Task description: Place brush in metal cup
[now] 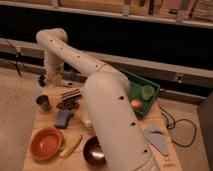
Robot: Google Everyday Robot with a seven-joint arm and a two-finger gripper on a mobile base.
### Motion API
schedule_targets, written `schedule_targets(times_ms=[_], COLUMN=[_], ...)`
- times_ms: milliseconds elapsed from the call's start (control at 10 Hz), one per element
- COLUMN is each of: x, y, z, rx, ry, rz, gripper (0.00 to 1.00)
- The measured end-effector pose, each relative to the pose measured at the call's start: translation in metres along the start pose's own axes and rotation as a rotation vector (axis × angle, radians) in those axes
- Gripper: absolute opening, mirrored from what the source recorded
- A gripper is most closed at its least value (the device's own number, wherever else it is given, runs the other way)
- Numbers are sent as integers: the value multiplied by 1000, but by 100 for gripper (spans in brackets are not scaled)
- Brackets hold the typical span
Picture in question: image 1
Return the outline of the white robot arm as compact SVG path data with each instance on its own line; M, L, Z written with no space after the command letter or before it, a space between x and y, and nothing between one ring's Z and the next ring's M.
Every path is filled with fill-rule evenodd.
M128 78L109 64L65 42L60 28L41 30L38 44L72 65L87 80L83 98L110 171L160 171L130 105Z

